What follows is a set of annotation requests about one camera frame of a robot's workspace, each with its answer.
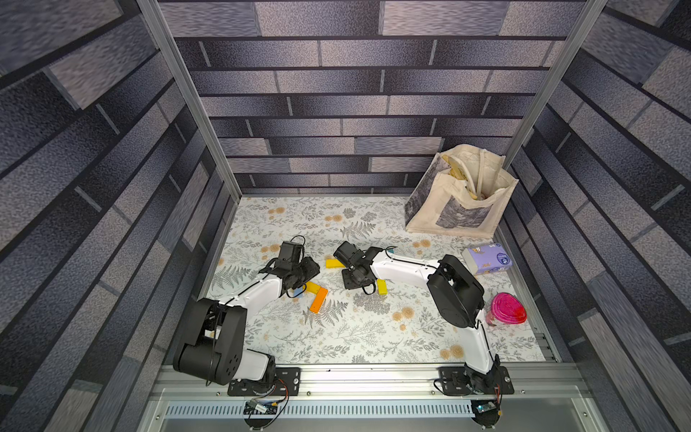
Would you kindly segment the long yellow block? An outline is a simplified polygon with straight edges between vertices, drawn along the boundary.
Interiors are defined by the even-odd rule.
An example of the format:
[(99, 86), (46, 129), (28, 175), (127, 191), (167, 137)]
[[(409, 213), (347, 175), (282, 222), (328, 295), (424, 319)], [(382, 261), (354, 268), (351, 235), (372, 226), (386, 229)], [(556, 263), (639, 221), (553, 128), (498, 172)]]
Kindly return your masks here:
[(346, 266), (335, 258), (330, 258), (326, 260), (325, 264), (327, 269), (345, 268)]
[(385, 280), (383, 279), (378, 279), (376, 281), (376, 287), (377, 287), (377, 293), (381, 296), (387, 295), (388, 293), (388, 286)]

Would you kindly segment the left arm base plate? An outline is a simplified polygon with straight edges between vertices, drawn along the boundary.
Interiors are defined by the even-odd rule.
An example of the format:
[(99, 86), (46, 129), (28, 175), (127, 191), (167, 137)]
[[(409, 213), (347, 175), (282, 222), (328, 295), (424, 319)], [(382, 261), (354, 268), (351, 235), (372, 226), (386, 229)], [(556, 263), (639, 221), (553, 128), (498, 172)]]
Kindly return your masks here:
[(300, 367), (269, 368), (259, 381), (233, 380), (229, 384), (228, 396), (257, 397), (274, 391), (277, 395), (297, 396), (301, 385)]

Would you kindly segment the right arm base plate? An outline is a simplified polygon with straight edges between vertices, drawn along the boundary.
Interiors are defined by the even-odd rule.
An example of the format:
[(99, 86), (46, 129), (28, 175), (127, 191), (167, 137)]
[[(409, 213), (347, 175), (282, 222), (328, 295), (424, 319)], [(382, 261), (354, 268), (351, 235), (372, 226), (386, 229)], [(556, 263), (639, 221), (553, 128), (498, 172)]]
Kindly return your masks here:
[(446, 396), (513, 395), (515, 389), (506, 367), (493, 367), (480, 374), (465, 366), (445, 366), (438, 369), (435, 388)]

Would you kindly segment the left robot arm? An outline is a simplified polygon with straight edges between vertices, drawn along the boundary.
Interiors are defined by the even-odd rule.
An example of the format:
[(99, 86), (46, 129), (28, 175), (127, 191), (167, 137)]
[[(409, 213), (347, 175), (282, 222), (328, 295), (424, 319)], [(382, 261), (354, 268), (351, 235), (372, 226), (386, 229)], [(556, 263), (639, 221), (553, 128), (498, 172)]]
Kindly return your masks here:
[(194, 302), (182, 321), (174, 369), (206, 383), (246, 381), (261, 391), (273, 386), (275, 358), (244, 348), (248, 320), (319, 273), (320, 266), (305, 255), (301, 243), (284, 241), (278, 256), (259, 271), (259, 279), (240, 293), (227, 300)]

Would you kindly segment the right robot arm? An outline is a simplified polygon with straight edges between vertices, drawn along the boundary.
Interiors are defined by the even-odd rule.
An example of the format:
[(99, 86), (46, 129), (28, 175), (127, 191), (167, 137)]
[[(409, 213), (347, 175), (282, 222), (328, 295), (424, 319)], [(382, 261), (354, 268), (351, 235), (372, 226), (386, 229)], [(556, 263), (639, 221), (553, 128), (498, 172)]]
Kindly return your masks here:
[(345, 267), (345, 289), (354, 290), (379, 280), (428, 288), (439, 314), (455, 326), (464, 339), (464, 372), (460, 381), (465, 394), (495, 392), (500, 379), (500, 359), (491, 353), (483, 326), (484, 288), (455, 256), (424, 261), (402, 257), (385, 248), (361, 250), (345, 241), (334, 252)]

